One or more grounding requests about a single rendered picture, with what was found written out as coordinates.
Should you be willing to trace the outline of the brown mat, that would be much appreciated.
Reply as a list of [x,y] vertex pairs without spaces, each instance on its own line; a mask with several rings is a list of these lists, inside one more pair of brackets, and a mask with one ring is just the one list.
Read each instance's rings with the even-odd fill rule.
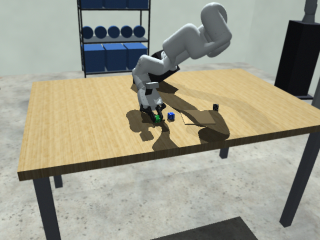
[[179,110],[185,125],[216,124],[208,110]]

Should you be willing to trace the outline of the green die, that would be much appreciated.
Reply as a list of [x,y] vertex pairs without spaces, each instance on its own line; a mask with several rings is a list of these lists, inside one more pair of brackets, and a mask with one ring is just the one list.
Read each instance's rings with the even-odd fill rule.
[[160,123],[161,121],[160,115],[155,115],[155,117],[156,117],[155,123]]

